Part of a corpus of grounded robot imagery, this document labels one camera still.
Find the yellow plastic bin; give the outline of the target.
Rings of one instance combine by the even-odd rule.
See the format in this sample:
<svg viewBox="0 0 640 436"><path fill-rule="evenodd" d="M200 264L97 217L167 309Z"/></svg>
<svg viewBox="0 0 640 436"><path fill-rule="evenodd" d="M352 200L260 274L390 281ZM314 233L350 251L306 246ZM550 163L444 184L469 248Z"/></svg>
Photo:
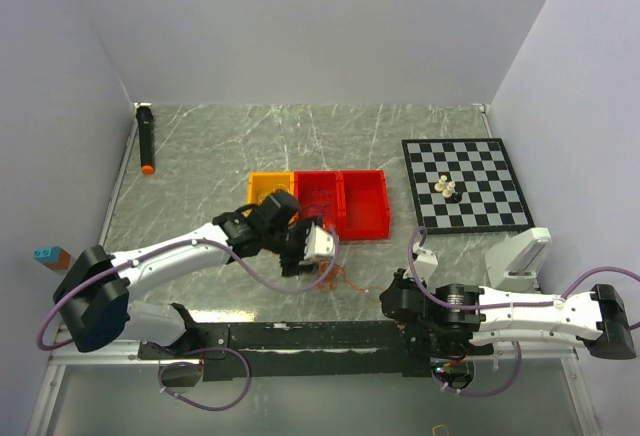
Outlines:
<svg viewBox="0 0 640 436"><path fill-rule="evenodd" d="M294 172L250 172L248 176L247 203L260 204L277 190L295 194Z"/></svg>

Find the red plastic bin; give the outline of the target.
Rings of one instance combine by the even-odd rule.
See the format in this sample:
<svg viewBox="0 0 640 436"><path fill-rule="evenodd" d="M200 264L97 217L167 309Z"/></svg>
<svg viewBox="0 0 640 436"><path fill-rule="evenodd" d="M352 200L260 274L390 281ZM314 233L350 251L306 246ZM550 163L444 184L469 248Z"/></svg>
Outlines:
<svg viewBox="0 0 640 436"><path fill-rule="evenodd" d="M338 171L296 172L295 197L300 204L300 217L321 217L326 230L335 230L343 238L345 207Z"/></svg>
<svg viewBox="0 0 640 436"><path fill-rule="evenodd" d="M344 190L344 241L384 240L389 237L391 210L382 170L341 172Z"/></svg>

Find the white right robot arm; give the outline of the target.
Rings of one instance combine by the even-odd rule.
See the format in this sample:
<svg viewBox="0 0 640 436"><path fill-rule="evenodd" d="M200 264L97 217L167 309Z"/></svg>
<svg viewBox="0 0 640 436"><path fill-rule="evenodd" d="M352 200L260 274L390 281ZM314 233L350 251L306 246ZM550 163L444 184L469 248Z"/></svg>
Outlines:
<svg viewBox="0 0 640 436"><path fill-rule="evenodd" d="M490 354L495 343L584 346L593 357L637 356L624 302L609 284L583 293L514 293L449 284L431 292L396 272L380 294L382 313L401 326L409 353L450 360Z"/></svg>

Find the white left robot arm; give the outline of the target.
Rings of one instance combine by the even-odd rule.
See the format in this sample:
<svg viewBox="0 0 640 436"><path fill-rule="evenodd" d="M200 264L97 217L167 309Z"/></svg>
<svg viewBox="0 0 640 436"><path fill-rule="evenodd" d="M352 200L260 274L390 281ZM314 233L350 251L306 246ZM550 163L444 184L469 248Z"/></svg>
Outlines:
<svg viewBox="0 0 640 436"><path fill-rule="evenodd" d="M276 190L261 203L224 212L178 237L142 249L109 253L96 245L67 270L53 301L81 353L119 339L151 341L184 358L197 346L188 311L175 303L156 306L144 297L182 276L269 251L283 276L315 270L336 254L334 234L319 216L302 217L290 193Z"/></svg>

